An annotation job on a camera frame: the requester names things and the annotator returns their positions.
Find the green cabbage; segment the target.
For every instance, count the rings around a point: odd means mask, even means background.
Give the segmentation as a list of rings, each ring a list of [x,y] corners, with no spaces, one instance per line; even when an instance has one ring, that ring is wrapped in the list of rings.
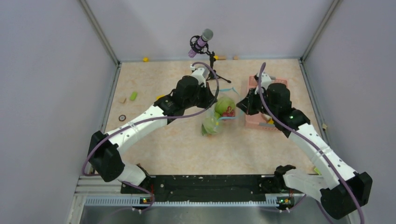
[[[203,136],[218,134],[221,132],[221,126],[215,115],[206,117],[201,125],[201,134]]]

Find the round green fruit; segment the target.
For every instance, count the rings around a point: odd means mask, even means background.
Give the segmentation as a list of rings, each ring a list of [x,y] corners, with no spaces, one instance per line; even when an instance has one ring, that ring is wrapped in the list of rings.
[[[230,97],[221,97],[215,104],[214,110],[221,115],[229,106],[235,109],[235,101]]]

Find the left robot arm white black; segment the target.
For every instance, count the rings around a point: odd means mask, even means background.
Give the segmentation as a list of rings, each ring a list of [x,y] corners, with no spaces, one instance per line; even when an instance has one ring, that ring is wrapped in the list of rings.
[[[218,94],[219,86],[212,92],[207,82],[200,84],[196,77],[182,77],[175,89],[135,119],[108,133],[92,134],[84,164],[90,163],[105,182],[130,181],[137,192],[146,192],[150,186],[147,175],[136,165],[124,163],[121,155],[154,130],[205,112],[216,103]]]

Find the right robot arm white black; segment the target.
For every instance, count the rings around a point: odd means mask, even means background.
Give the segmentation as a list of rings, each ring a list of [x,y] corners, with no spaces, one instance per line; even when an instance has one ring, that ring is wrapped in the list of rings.
[[[283,167],[274,179],[279,192],[290,188],[314,198],[333,219],[357,211],[365,223],[362,207],[368,203],[373,179],[347,165],[320,137],[308,117],[292,106],[290,91],[284,84],[270,84],[248,91],[236,104],[246,115],[266,114],[275,127],[293,141],[319,169],[321,175],[308,175],[295,167]]]

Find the pink plastic perforated basket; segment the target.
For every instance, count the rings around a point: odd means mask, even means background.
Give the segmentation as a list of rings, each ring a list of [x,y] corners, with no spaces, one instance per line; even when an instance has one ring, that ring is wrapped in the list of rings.
[[[273,83],[282,83],[286,86],[288,82],[286,79],[283,78],[275,78],[271,77]],[[257,82],[254,79],[254,76],[250,76],[247,84],[247,90],[251,88],[255,88],[257,86]],[[262,117],[262,114],[255,114],[255,115],[245,115],[245,127],[253,128],[257,130],[266,130],[266,131],[278,131],[274,124],[268,124]]]

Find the red grapes bunch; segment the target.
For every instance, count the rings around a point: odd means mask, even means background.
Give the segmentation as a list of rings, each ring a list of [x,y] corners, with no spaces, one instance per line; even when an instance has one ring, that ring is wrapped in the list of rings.
[[[227,109],[221,114],[222,117],[235,117],[235,109],[231,106],[227,107]]]

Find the white garlic bulb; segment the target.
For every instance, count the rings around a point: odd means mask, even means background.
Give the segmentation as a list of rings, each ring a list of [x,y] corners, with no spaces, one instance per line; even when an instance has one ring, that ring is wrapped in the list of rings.
[[[262,117],[263,117],[263,119],[264,119],[266,122],[269,122],[269,121],[272,119],[271,116],[266,115],[266,114],[262,114]]]

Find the clear zip bag blue zipper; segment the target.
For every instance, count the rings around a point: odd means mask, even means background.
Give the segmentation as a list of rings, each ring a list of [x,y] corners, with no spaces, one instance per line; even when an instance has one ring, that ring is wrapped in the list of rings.
[[[236,106],[241,100],[241,95],[234,87],[220,89],[217,102],[205,112],[201,135],[216,135],[231,127],[242,115],[241,109]]]

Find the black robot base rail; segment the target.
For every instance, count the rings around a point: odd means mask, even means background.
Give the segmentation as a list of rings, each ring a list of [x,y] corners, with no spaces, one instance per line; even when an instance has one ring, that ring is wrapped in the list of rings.
[[[269,202],[293,206],[297,190],[281,188],[273,175],[157,175],[140,189],[122,184],[122,194],[149,191],[156,202],[239,203]]]

